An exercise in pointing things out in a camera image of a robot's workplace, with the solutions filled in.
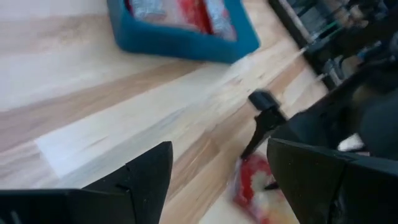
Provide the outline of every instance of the red and white package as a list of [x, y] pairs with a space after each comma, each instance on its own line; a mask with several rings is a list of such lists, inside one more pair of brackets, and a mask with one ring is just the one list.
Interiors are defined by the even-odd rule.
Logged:
[[226, 40], [235, 41], [236, 32], [231, 23], [224, 0], [204, 0], [210, 20], [212, 34]]
[[202, 0], [129, 0], [127, 8], [144, 22], [203, 33], [210, 30]]
[[230, 189], [233, 202], [258, 224], [298, 223], [281, 190], [264, 190], [274, 181], [263, 155], [252, 154], [239, 160]]

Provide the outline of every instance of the wooden surface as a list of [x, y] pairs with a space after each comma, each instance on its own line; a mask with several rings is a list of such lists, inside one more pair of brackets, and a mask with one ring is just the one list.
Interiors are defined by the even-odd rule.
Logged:
[[326, 89], [272, 9], [244, 5], [261, 48], [230, 66], [120, 51], [105, 0], [2, 0], [0, 188], [84, 187], [172, 141], [161, 223], [250, 223], [224, 192], [254, 131], [247, 96], [268, 88], [292, 116]]

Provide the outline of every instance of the crumpled plastic wrapper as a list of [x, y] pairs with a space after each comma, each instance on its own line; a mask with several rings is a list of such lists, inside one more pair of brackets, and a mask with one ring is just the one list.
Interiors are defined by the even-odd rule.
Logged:
[[196, 12], [184, 7], [187, 4], [183, 5], [182, 0], [129, 0], [129, 4], [132, 15], [137, 20], [193, 31], [202, 30], [189, 20], [187, 15]]
[[162, 0], [131, 0], [134, 17], [143, 21], [156, 21], [166, 17]]
[[236, 33], [223, 0], [204, 0], [213, 34], [235, 41]]
[[281, 190], [264, 190], [274, 181], [267, 159], [261, 154], [252, 154], [236, 163], [229, 192], [233, 202], [258, 224], [298, 223]]

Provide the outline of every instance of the blue tray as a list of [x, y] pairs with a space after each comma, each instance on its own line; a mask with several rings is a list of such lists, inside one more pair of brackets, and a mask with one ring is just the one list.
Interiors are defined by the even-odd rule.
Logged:
[[259, 41], [240, 0], [225, 0], [237, 41], [213, 35], [137, 21], [124, 0], [108, 0], [116, 43], [125, 51], [169, 57], [233, 63], [259, 47]]

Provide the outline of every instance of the foil wrapper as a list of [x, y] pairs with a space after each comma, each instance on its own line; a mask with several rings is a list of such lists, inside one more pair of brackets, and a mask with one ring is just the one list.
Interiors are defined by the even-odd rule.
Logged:
[[166, 16], [162, 0], [130, 0], [130, 4], [136, 19], [153, 21]]

